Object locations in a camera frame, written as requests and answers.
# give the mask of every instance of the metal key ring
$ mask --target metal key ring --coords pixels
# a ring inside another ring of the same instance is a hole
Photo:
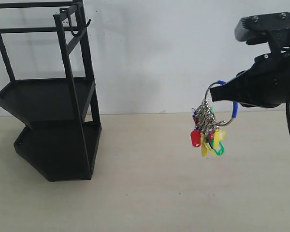
[[[205,97],[204,97],[204,101],[207,101],[207,95],[208,95],[209,89],[210,89],[212,86],[214,86],[214,85],[224,85],[225,83],[226,83],[226,82],[224,82],[224,81],[220,81],[220,80],[219,80],[219,81],[216,81],[216,82],[214,82],[214,83],[212,83],[212,84],[207,88],[207,90],[206,90]],[[225,126],[231,124],[231,123],[233,122],[233,120],[234,120],[234,119],[236,118],[236,116],[237,116],[237,110],[238,110],[238,103],[234,101],[234,102],[233,102],[233,111],[232,111],[231,119],[230,119],[228,122],[218,124],[217,126],[219,126],[219,127],[225,127]]]

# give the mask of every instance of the shelf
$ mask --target shelf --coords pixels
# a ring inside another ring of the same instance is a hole
[[[74,84],[84,121],[95,85],[84,77],[74,78]],[[31,129],[68,125],[74,120],[66,78],[10,82],[0,92],[0,107]]]
[[[101,125],[83,124],[90,173],[96,160]],[[14,143],[16,152],[49,181],[91,179],[84,168],[84,144],[78,126],[31,130],[25,127]]]

